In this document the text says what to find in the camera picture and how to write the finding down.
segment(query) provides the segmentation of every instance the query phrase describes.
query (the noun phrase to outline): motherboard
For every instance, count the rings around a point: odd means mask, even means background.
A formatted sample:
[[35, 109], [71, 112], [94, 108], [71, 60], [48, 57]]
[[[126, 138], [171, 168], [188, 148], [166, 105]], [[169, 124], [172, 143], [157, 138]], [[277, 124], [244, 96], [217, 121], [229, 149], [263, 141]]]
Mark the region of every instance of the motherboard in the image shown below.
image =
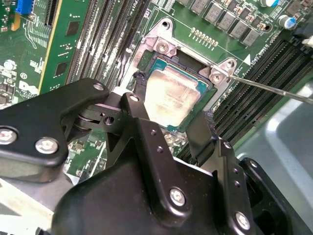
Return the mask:
[[[286, 102], [228, 77], [292, 92], [312, 79], [312, 48], [294, 34], [312, 5], [0, 0], [0, 109], [91, 77], [141, 96], [173, 156], [191, 162], [185, 131], [198, 112], [212, 113], [218, 134], [236, 147]], [[105, 168], [101, 130], [68, 148], [64, 172], [75, 183]]]

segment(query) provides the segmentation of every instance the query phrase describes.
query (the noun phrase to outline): screw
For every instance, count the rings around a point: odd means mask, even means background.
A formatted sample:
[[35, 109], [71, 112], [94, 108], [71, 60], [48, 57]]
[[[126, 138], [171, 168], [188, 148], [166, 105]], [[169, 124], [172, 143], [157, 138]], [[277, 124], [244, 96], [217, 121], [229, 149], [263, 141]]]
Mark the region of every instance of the screw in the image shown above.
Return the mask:
[[7, 128], [0, 129], [0, 144], [11, 144], [17, 139], [18, 135], [15, 131]]
[[257, 168], [258, 165], [254, 162], [254, 161], [250, 161], [251, 165], [254, 167], [254, 168]]
[[221, 79], [221, 77], [218, 76], [218, 75], [215, 75], [215, 76], [213, 77], [213, 81], [214, 81], [214, 82], [219, 82], [220, 79]]
[[133, 100], [133, 101], [136, 101], [138, 102], [139, 101], [139, 98], [133, 94], [130, 95], [130, 98]]
[[104, 90], [103, 86], [101, 84], [99, 84], [99, 83], [94, 84], [93, 87], [96, 88], [99, 91], [103, 91]]
[[35, 148], [40, 153], [52, 154], [58, 150], [59, 146], [55, 139], [44, 137], [35, 143]]
[[244, 230], [250, 229], [250, 223], [244, 214], [242, 214], [241, 212], [237, 212], [236, 219], [240, 227], [242, 227]]
[[185, 205], [185, 202], [186, 202], [185, 196], [182, 193], [182, 191], [180, 191], [179, 189], [172, 188], [170, 190], [170, 197], [171, 197], [171, 200], [174, 202], [175, 205], [177, 205], [179, 207]]
[[228, 142], [224, 142], [226, 148], [231, 148], [231, 145]]

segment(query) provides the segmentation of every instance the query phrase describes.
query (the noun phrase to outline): blue connector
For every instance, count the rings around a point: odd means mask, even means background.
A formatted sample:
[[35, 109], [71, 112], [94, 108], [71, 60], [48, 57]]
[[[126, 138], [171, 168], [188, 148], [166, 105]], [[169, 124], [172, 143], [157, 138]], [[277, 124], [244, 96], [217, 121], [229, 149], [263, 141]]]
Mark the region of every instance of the blue connector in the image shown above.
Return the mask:
[[15, 11], [21, 15], [30, 14], [33, 8], [33, 0], [18, 0]]

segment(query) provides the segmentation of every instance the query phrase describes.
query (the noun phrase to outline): black mechanical arm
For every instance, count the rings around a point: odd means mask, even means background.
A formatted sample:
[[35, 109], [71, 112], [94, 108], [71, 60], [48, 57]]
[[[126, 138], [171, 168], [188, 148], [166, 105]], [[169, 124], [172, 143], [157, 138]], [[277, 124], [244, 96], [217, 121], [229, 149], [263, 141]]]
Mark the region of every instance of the black mechanical arm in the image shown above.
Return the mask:
[[200, 112], [187, 130], [201, 171], [175, 161], [143, 101], [82, 79], [0, 111], [0, 176], [50, 182], [74, 139], [106, 132], [106, 170], [59, 202], [56, 235], [299, 235], [309, 228], [251, 159], [239, 162]]

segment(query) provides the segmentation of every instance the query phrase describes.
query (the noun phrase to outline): bolt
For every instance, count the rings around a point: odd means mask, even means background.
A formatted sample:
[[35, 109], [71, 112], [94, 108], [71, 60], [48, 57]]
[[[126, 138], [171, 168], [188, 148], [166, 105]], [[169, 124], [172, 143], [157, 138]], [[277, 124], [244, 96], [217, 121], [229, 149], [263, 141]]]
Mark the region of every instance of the bolt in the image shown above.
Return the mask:
[[40, 153], [52, 154], [58, 150], [59, 146], [55, 139], [44, 137], [35, 143], [35, 148]]
[[99, 91], [103, 91], [104, 90], [103, 86], [101, 84], [99, 84], [99, 83], [94, 84], [93, 87], [95, 89], [99, 90]]
[[221, 77], [218, 76], [218, 75], [213, 76], [213, 81], [214, 81], [214, 82], [219, 82], [220, 79], [221, 79]]
[[231, 145], [228, 142], [224, 142], [226, 148], [231, 148]]
[[179, 207], [185, 205], [185, 202], [186, 202], [185, 196], [182, 193], [182, 191], [180, 191], [179, 189], [172, 188], [170, 190], [170, 197], [171, 197], [171, 200], [174, 202], [175, 205], [177, 205]]
[[251, 165], [254, 167], [254, 168], [257, 168], [258, 165], [254, 162], [254, 161], [250, 161]]
[[17, 139], [18, 135], [15, 131], [7, 128], [0, 129], [0, 144], [11, 144]]
[[133, 101], [136, 101], [138, 102], [139, 101], [139, 98], [133, 94], [130, 95], [130, 98], [133, 100]]
[[163, 53], [166, 54], [168, 52], [168, 45], [165, 44], [164, 42], [160, 42], [158, 43], [158, 45], [156, 46], [157, 50], [159, 53]]
[[172, 144], [174, 142], [174, 137], [171, 134], [164, 135], [164, 138], [168, 144]]
[[242, 227], [244, 230], [250, 229], [250, 223], [244, 214], [242, 214], [241, 212], [237, 212], [236, 219], [240, 227]]

